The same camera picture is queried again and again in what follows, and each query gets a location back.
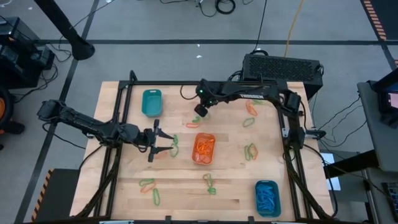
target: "desk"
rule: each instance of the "desk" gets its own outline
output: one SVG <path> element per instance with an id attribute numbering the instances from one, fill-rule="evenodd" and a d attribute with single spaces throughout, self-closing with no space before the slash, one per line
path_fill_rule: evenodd
<path id="1" fill-rule="evenodd" d="M 380 122 L 381 114 L 378 107 L 377 93 L 371 89 L 370 84 L 358 83 L 357 87 L 374 149 L 336 162 L 333 166 L 337 166 L 347 172 L 371 167 L 377 167 L 386 172 L 398 172 L 398 163 L 396 161 L 398 157 L 398 151 L 396 150 L 398 129 L 392 129 Z M 343 174 L 330 166 L 326 166 L 325 169 L 329 169 L 331 177 Z"/>
<path id="2" fill-rule="evenodd" d="M 260 220 L 294 221 L 292 199 L 288 176 L 282 159 L 283 147 L 276 109 L 269 102 L 256 105 L 259 114 L 254 125 L 244 128 L 243 121 L 250 117 L 246 111 L 246 100 L 229 104 L 220 103 L 209 110 L 210 118 L 196 129 L 186 128 L 196 116 L 194 107 L 198 98 L 186 101 L 180 96 L 179 85 L 134 85 L 129 105 L 127 122 L 141 130 L 153 127 L 154 119 L 141 113 L 142 93 L 147 89 L 160 89 L 163 96 L 163 113 L 160 127 L 169 134 L 176 134 L 180 152 L 171 158 L 168 152 L 155 156 L 153 163 L 147 162 L 148 153 L 140 153 L 134 146 L 124 144 L 119 165 L 118 182 L 114 196 L 112 219 L 164 220 L 235 220 L 247 221 L 248 216 Z M 289 88 L 302 96 L 307 110 L 307 126 L 312 126 L 310 110 L 302 83 L 289 83 Z M 111 119 L 118 91 L 118 82 L 103 82 L 95 111 L 95 118 L 101 121 Z M 184 86 L 186 97 L 194 95 L 195 86 Z M 215 155 L 212 165 L 201 166 L 191 160 L 193 142 L 197 133 L 211 133 L 216 137 Z M 259 155 L 256 161 L 246 161 L 244 146 L 253 142 Z M 158 138 L 157 146 L 169 146 L 171 140 Z M 315 140 L 306 144 L 317 148 Z M 89 140 L 85 156 L 98 147 L 98 142 Z M 104 152 L 87 160 L 83 166 L 70 215 L 76 215 L 90 200 L 98 188 Z M 309 191 L 330 215 L 333 213 L 326 178 L 320 158 L 311 150 L 302 150 L 302 160 Z M 211 173 L 215 180 L 216 195 L 209 195 L 202 179 Z M 155 178 L 160 193 L 158 207 L 152 202 L 152 193 L 140 193 L 139 181 Z M 260 217 L 254 204 L 254 185 L 258 180 L 273 180 L 279 186 L 282 214 L 278 218 Z M 104 194 L 106 202 L 108 193 Z M 104 213 L 103 202 L 101 214 Z M 305 216 L 303 205 L 301 216 Z"/>

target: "table leg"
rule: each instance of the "table leg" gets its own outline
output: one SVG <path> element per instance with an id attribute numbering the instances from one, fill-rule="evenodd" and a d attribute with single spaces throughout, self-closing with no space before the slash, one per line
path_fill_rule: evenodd
<path id="1" fill-rule="evenodd" d="M 344 172 L 335 169 L 334 167 L 340 168 L 350 173 L 370 167 L 379 167 L 379 161 L 377 160 L 376 152 L 373 149 L 368 152 L 358 154 L 357 156 L 353 156 L 345 160 L 325 166 L 323 170 L 325 171 L 325 173 L 326 170 L 329 172 L 330 178 L 338 177 L 344 174 Z"/>

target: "blue object in bowl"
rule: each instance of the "blue object in bowl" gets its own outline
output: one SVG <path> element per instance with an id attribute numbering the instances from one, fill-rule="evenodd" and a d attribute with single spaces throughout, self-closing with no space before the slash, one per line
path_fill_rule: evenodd
<path id="1" fill-rule="evenodd" d="M 272 180 L 260 180 L 254 188 L 257 212 L 262 217 L 278 217 L 281 213 L 278 185 Z"/>
<path id="2" fill-rule="evenodd" d="M 142 113 L 148 118 L 162 114 L 162 92 L 160 90 L 145 90 L 142 95 Z"/>

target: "orange object in bowl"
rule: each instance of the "orange object in bowl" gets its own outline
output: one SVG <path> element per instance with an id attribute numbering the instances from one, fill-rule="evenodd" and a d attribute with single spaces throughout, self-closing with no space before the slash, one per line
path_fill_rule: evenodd
<path id="1" fill-rule="evenodd" d="M 193 145 L 192 160 L 201 165 L 209 165 L 213 162 L 214 145 L 216 138 L 212 134 L 199 133 Z"/>

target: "gray floor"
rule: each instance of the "gray floor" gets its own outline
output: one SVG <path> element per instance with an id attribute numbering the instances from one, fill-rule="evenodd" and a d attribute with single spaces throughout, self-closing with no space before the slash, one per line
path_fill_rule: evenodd
<path id="1" fill-rule="evenodd" d="M 57 0 L 72 24 L 90 12 L 93 2 Z M 205 0 L 203 10 L 207 14 L 214 11 L 212 2 Z M 299 3 L 299 0 L 269 0 L 261 39 L 285 40 Z M 99 0 L 99 7 L 104 4 L 105 0 Z M 115 0 L 95 14 L 88 39 L 254 40 L 258 35 L 263 4 L 263 0 L 255 0 L 243 6 L 238 1 L 236 11 L 231 15 L 218 14 L 207 18 L 190 1 L 163 5 L 156 0 Z M 42 39 L 55 40 L 60 37 L 58 30 L 33 0 L 14 0 L 5 8 L 0 8 L 0 14 L 19 16 Z M 77 26 L 79 33 L 82 33 L 85 23 L 83 21 Z M 377 37 L 359 0 L 306 0 L 292 40 L 377 40 Z M 95 45 L 94 56 L 78 63 L 66 103 L 78 111 L 93 115 L 101 82 L 127 79 L 131 69 L 140 80 L 225 80 L 240 69 L 244 54 L 253 47 L 246 44 Z M 283 56 L 285 50 L 284 45 L 259 47 L 275 56 Z M 398 47 L 389 48 L 392 56 L 398 58 Z M 291 45 L 289 57 L 319 60 L 325 66 L 324 87 L 318 92 L 315 109 L 312 108 L 317 125 L 323 124 L 357 99 L 357 82 L 377 80 L 391 71 L 378 45 Z M 57 80 L 46 90 L 35 92 L 16 105 L 15 119 L 26 125 L 26 131 L 20 136 L 0 136 L 0 141 L 5 145 L 0 152 L 0 223 L 12 223 L 15 220 L 45 137 L 42 122 L 35 114 L 41 101 L 59 97 L 71 61 L 57 63 L 60 70 Z M 334 120 L 325 126 L 325 130 L 329 131 L 337 122 L 338 119 Z M 363 122 L 363 111 L 358 109 L 335 129 L 338 142 Z M 56 133 L 81 146 L 86 144 L 85 137 L 75 129 L 60 125 Z M 360 129 L 336 149 L 353 152 L 372 149 L 368 130 L 366 127 Z M 52 141 L 25 216 L 26 221 L 30 219 L 48 169 L 76 169 L 83 154 L 81 149 L 58 139 Z M 350 212 L 351 207 L 355 207 L 352 211 L 357 211 L 358 206 L 343 204 L 340 207 L 339 216 L 342 218 L 363 220 L 363 213 L 353 215 L 357 212 Z"/>

